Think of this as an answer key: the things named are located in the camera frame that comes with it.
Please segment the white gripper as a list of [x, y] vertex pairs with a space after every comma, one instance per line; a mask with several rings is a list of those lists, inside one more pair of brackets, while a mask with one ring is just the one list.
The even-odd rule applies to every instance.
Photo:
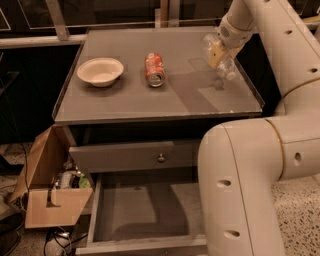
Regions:
[[250, 15], [234, 16], [227, 13], [218, 27], [221, 41], [214, 42], [209, 51], [209, 65], [216, 69], [226, 55], [226, 48], [231, 49], [233, 59], [252, 37], [255, 23]]

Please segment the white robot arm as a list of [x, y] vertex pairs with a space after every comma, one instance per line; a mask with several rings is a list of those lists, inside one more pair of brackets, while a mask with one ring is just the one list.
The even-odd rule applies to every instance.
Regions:
[[198, 153], [209, 256], [285, 256], [271, 186], [319, 171], [320, 43], [288, 0], [233, 0], [210, 64], [257, 32], [281, 93], [276, 115], [210, 129]]

